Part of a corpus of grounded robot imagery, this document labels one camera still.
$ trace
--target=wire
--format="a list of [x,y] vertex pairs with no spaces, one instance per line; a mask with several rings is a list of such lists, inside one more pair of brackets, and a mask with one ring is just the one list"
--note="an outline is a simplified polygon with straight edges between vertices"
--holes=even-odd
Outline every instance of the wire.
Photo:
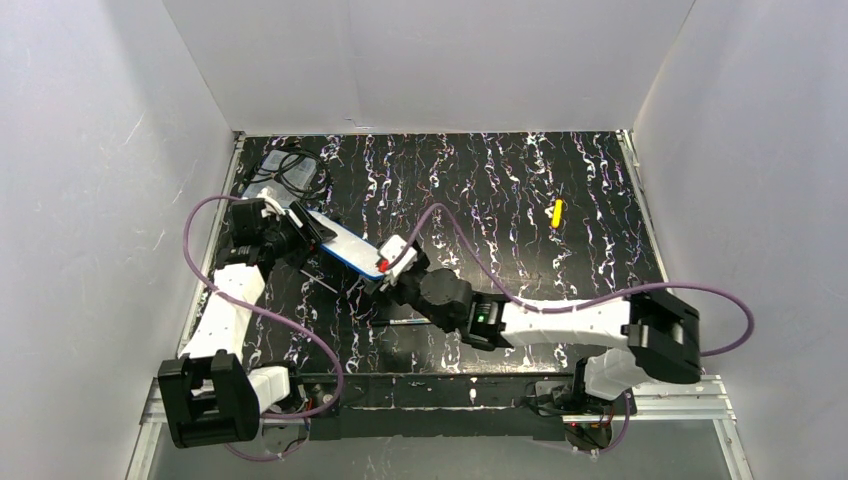
[[255,455],[248,455],[247,453],[239,451],[238,449],[236,449],[236,447],[234,447],[230,443],[225,443],[224,448],[226,448],[227,451],[229,451],[233,455],[239,457],[242,460],[247,460],[248,462],[265,463],[265,462],[276,462],[276,461],[280,460],[280,457],[277,456],[277,455],[266,455],[264,457],[259,457],[259,456],[255,456]]
[[294,322],[292,320],[289,320],[288,318],[283,317],[282,315],[276,314],[276,313],[274,313],[270,310],[266,310],[264,308],[257,307],[256,305],[253,305],[253,304],[250,304],[248,302],[239,300],[237,298],[233,298],[233,297],[227,295],[226,293],[222,292],[220,289],[218,289],[218,287],[214,283],[212,283],[211,280],[209,280],[209,277],[207,277],[206,275],[204,275],[200,271],[200,269],[197,267],[197,264],[195,264],[194,260],[191,259],[191,254],[189,254],[189,251],[188,251],[189,232],[191,231],[191,223],[192,223],[192,221],[194,221],[194,217],[195,217],[195,215],[197,215],[197,212],[204,205],[206,205],[209,202],[214,202],[216,200],[235,201],[235,200],[239,200],[239,199],[236,198],[236,197],[229,196],[229,195],[213,195],[211,197],[208,197],[208,198],[201,200],[200,203],[198,203],[197,205],[194,206],[194,208],[192,208],[191,212],[188,214],[188,219],[186,219],[185,228],[183,229],[183,257],[185,257],[185,261],[188,264],[188,268],[191,269],[192,273],[194,273],[194,275],[201,281],[201,283],[203,283],[204,285],[206,285],[207,288],[209,288],[209,291],[212,294],[217,294],[218,296],[220,296],[224,300],[232,303],[233,305],[238,305],[239,307],[246,308],[246,309],[248,309],[252,312],[258,313],[260,316],[267,317],[267,318],[269,318],[269,319],[271,319],[275,322],[282,323],[283,325],[285,325],[285,326],[287,326],[287,327],[289,327],[289,328],[291,328],[291,329],[293,329],[293,330],[295,330],[299,333],[302,333],[303,335],[306,335],[310,340],[312,340],[312,342],[314,342],[316,345],[318,345],[318,347],[321,348],[321,350],[323,350],[325,354],[327,354],[327,356],[330,358],[330,362],[333,364],[333,371],[336,373],[336,379],[337,379],[338,383],[336,385],[336,391],[333,392],[333,397],[330,399],[330,401],[324,403],[323,405],[319,405],[318,407],[307,409],[303,412],[296,412],[296,413],[285,414],[285,415],[267,414],[266,413],[265,416],[267,418],[278,418],[278,419],[283,419],[283,420],[289,420],[289,419],[295,419],[295,418],[308,418],[308,417],[317,415],[321,412],[324,412],[324,411],[332,408],[332,406],[335,405],[336,402],[339,400],[339,398],[342,395],[342,391],[344,390],[344,369],[342,368],[342,364],[341,364],[341,361],[339,360],[339,357],[330,348],[330,346],[327,345],[327,343],[324,342],[324,340],[322,340],[321,337],[319,337],[317,334],[315,334],[315,332],[307,329],[303,325],[301,325],[297,322]]
[[609,418],[609,419],[607,419],[607,421],[606,421],[606,422],[602,423],[602,424],[601,424],[601,427],[603,427],[603,428],[609,427],[609,426],[610,426],[610,424],[612,424],[612,419],[613,419],[613,418],[615,418],[615,404],[613,404],[613,405],[610,407],[610,418]]
[[[283,145],[281,147],[274,147],[274,150],[283,152],[284,156],[280,160],[280,165],[276,170],[267,169],[262,167],[262,162],[259,162],[259,166],[255,168],[253,172],[253,178],[245,183],[245,188],[254,183],[265,182],[268,180],[274,180],[275,182],[281,184],[286,190],[289,191],[292,195],[294,195],[298,200],[307,202],[311,200],[319,200],[324,197],[326,194],[329,194],[330,187],[333,185],[333,177],[330,175],[330,165],[323,157],[312,152],[310,150],[306,150],[301,147],[297,142],[289,143],[287,145]],[[311,158],[315,161],[316,170],[320,170],[321,174],[319,175],[319,185],[317,188],[313,188],[311,186],[312,182],[304,187],[298,187],[294,185],[287,177],[286,173],[297,168],[301,163],[306,161],[307,158]]]
[[429,220],[430,216],[433,214],[433,212],[436,209],[441,209],[445,214],[447,214],[448,218],[450,219],[451,223],[453,224],[454,232],[456,232],[457,236],[459,237],[459,240],[460,240],[460,243],[462,243],[462,246],[468,251],[468,253],[471,255],[471,258],[474,259],[474,261],[477,263],[477,265],[480,267],[480,269],[483,271],[483,273],[485,273],[486,276],[489,277],[489,279],[498,288],[498,290],[503,292],[503,294],[506,295],[506,297],[509,298],[510,301],[520,305],[521,307],[523,307],[524,309],[526,309],[528,311],[536,312],[536,313],[543,313],[543,314],[544,313],[568,313],[568,312],[573,312],[573,311],[577,311],[577,310],[585,310],[587,308],[594,307],[595,305],[598,305],[598,304],[601,304],[601,303],[604,303],[604,302],[608,302],[608,301],[616,299],[616,298],[626,297],[628,295],[634,295],[634,294],[637,294],[637,293],[644,293],[644,292],[649,292],[649,291],[652,291],[652,290],[661,290],[661,289],[666,289],[666,288],[678,288],[678,289],[683,289],[683,290],[698,290],[698,291],[712,293],[714,295],[724,297],[724,298],[730,300],[731,302],[735,303],[742,310],[742,312],[745,313],[745,318],[746,318],[748,323],[747,323],[747,327],[745,328],[745,332],[742,334],[742,336],[739,337],[734,342],[732,342],[728,345],[725,345],[724,347],[717,348],[715,350],[707,350],[706,352],[701,352],[702,357],[711,357],[711,356],[714,356],[714,355],[721,355],[722,353],[727,353],[731,350],[735,350],[736,348],[738,348],[739,346],[741,346],[742,344],[747,342],[748,339],[751,338],[751,335],[753,335],[753,333],[754,333],[754,312],[751,311],[751,309],[748,307],[748,305],[745,304],[745,302],[743,302],[739,297],[737,297],[736,295],[734,295],[734,294],[732,294],[728,291],[725,291],[725,290],[722,290],[722,289],[719,289],[719,288],[710,287],[710,286],[707,286],[707,285],[701,285],[699,283],[691,283],[691,282],[647,283],[647,284],[644,284],[644,285],[637,285],[635,287],[625,288],[623,290],[619,290],[617,292],[613,292],[613,293],[610,293],[608,295],[604,295],[604,296],[595,298],[593,300],[583,302],[583,303],[576,305],[576,306],[570,305],[570,306],[565,306],[565,307],[537,307],[537,306],[533,305],[532,303],[527,303],[524,300],[513,295],[509,291],[509,289],[506,288],[506,285],[504,285],[503,282],[501,282],[501,280],[489,268],[486,267],[486,265],[483,263],[483,260],[481,260],[480,257],[475,253],[474,248],[471,246],[471,242],[468,241],[468,237],[465,236],[465,233],[462,231],[462,228],[460,228],[459,222],[456,221],[456,218],[453,216],[453,214],[450,212],[450,210],[448,210],[448,208],[445,207],[441,203],[434,203],[434,204],[430,205],[427,208],[427,210],[424,211],[424,214],[418,219],[418,223],[415,224],[415,228],[412,229],[412,232],[407,237],[406,245],[404,245],[403,249],[401,249],[400,253],[397,255],[397,257],[395,257],[395,260],[392,261],[388,265],[389,269],[394,267],[395,264],[397,264],[402,258],[404,258],[404,255],[409,250],[409,248],[412,246],[412,243],[418,238],[418,234],[421,232],[421,229],[424,228],[424,225],[427,223],[427,220]]
[[607,448],[603,448],[599,450],[599,453],[606,453],[617,447],[618,444],[624,440],[624,435],[627,433],[627,427],[630,426],[630,394],[625,392],[624,394],[624,425],[621,426],[621,432],[610,442]]

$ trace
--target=white panel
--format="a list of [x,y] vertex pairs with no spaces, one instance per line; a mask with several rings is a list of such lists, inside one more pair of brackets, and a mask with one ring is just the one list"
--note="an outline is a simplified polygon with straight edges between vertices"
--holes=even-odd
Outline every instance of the white panel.
[[[756,478],[844,478],[848,4],[695,4],[636,124],[670,275],[738,293],[751,341],[707,359]],[[700,294],[706,349],[743,331]]]
[[248,133],[356,131],[344,0],[166,0],[215,101]]
[[691,3],[351,0],[360,123],[629,128]]
[[[265,290],[265,280],[259,267],[243,263],[215,270],[215,285],[221,292],[250,304],[256,304]],[[234,305],[218,295],[212,295],[203,309],[191,341],[179,356],[191,358],[214,357],[218,350],[234,353],[242,360],[242,345],[253,312]]]
[[252,370],[248,376],[256,399],[259,401],[259,413],[265,412],[276,402],[289,396],[289,369],[286,367],[265,367]]
[[0,11],[0,478],[123,478],[232,135],[158,0]]
[[[586,300],[527,302],[541,308],[572,307]],[[567,313],[533,313],[522,311],[514,303],[504,305],[501,332],[513,347],[536,343],[576,343],[627,348],[627,337],[621,327],[630,323],[630,302],[611,300],[592,308]]]
[[586,363],[586,393],[604,400],[615,400],[626,389],[649,380],[630,350],[607,350]]
[[693,0],[165,0],[248,133],[629,128]]

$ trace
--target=yellow object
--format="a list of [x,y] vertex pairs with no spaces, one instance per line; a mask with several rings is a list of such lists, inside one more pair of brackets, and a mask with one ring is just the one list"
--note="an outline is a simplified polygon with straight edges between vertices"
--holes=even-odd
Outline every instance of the yellow object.
[[562,220],[562,200],[557,199],[554,204],[554,214],[551,217],[551,226],[554,228],[559,228],[560,220]]

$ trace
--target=floor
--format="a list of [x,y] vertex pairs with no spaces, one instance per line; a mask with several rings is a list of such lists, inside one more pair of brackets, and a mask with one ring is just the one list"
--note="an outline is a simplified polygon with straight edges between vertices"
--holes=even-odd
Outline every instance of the floor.
[[[614,132],[298,138],[327,159],[334,180],[328,198],[310,207],[339,218],[373,244],[406,236],[429,204],[442,202],[452,207],[477,253],[523,297],[589,299],[633,282],[662,280]],[[269,151],[292,140],[247,138],[232,193],[243,191]],[[556,199],[564,201],[563,219],[552,228],[546,212]],[[228,241],[227,228],[225,220],[219,247]],[[421,242],[433,264],[455,270],[477,290],[493,291],[438,215]],[[306,325],[336,350],[351,385],[343,398],[347,408],[510,406],[528,381],[570,372],[577,359],[603,352],[563,344],[482,352],[430,325],[375,326],[416,314],[377,308],[356,277],[331,258],[319,255],[305,270],[321,282],[281,265],[260,305]],[[329,360],[317,347],[265,319],[252,322],[243,353],[248,367],[288,360],[303,375],[332,379]],[[470,388],[477,398],[469,396]],[[397,421],[385,417],[327,435],[392,434],[376,425]],[[426,435],[428,424],[402,433]],[[364,433],[371,428],[372,434]],[[320,432],[316,428],[315,436]]]

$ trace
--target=black cable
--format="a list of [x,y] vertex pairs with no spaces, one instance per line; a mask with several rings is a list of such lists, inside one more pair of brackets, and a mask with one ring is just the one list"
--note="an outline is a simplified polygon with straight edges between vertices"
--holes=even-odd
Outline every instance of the black cable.
[[[306,150],[298,143],[289,143],[281,147],[274,147],[271,151],[274,150],[278,150],[284,154],[282,160],[280,160],[279,167],[277,167],[276,170],[266,169],[262,167],[263,162],[260,161],[251,173],[251,180],[245,183],[245,188],[254,183],[274,180],[285,187],[285,189],[298,200],[303,202],[321,200],[329,194],[330,186],[333,184],[333,177],[330,175],[329,163],[322,158],[321,155],[310,150]],[[289,179],[286,178],[285,174],[294,168],[297,168],[307,158],[311,158],[315,161],[315,168],[317,170],[315,174],[318,177],[318,185],[314,187],[312,186],[313,183],[315,183],[315,177],[313,177],[313,180],[310,181],[308,185],[298,187],[292,184]]]
[[295,438],[294,440],[292,440],[291,442],[289,442],[289,444],[288,444],[288,445],[286,445],[286,449],[285,449],[285,450],[283,450],[283,453],[288,452],[288,451],[289,451],[289,449],[290,449],[291,447],[293,447],[295,443],[305,442],[305,441],[306,441],[306,439],[305,439],[305,438]]

